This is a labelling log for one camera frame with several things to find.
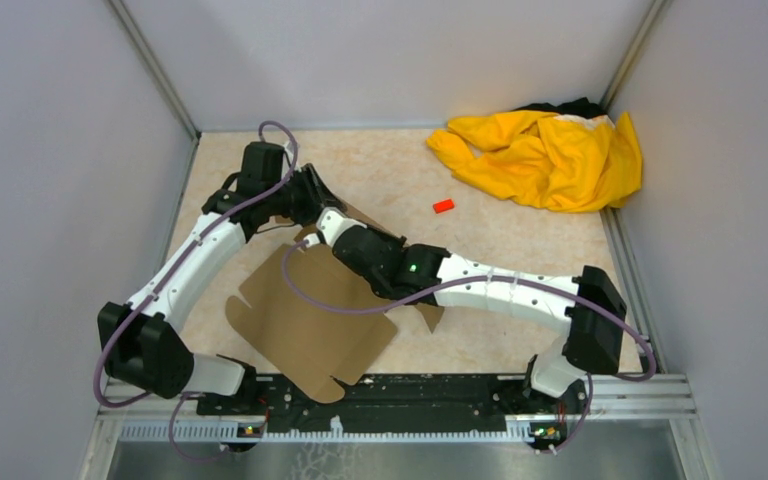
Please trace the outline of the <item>brown cardboard box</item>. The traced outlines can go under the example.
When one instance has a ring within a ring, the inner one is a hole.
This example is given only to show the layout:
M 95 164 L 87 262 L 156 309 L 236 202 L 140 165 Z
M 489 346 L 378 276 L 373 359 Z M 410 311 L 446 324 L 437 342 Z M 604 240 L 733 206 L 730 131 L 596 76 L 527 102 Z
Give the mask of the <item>brown cardboard box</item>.
M 341 400 L 398 333 L 368 283 L 329 248 L 284 242 L 227 299 L 231 328 L 312 400 Z

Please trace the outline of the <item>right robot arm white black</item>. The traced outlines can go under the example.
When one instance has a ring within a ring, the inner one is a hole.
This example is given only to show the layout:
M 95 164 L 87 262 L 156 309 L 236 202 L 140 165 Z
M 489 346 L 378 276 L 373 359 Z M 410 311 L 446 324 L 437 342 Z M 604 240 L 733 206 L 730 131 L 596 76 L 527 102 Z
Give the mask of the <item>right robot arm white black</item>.
M 619 372 L 626 305 L 600 268 L 585 266 L 573 276 L 507 270 L 334 216 L 319 225 L 317 238 L 390 307 L 471 308 L 554 331 L 556 340 L 530 361 L 523 385 L 524 401 L 536 412 L 550 411 L 588 374 Z

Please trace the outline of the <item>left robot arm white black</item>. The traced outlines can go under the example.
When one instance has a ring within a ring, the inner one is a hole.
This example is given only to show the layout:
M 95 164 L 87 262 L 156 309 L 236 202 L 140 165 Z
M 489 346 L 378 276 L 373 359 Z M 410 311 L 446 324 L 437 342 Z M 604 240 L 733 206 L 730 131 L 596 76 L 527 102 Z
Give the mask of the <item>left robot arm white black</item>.
M 286 175 L 230 175 L 202 207 L 187 240 L 147 285 L 122 304 L 109 302 L 97 317 L 102 353 L 93 391 L 103 406 L 125 407 L 103 395 L 107 375 L 140 389 L 139 399 L 185 394 L 220 396 L 237 414 L 252 411 L 260 388 L 244 363 L 191 352 L 180 337 L 196 302 L 225 263 L 273 217 L 314 224 L 327 208 L 346 204 L 306 164 Z

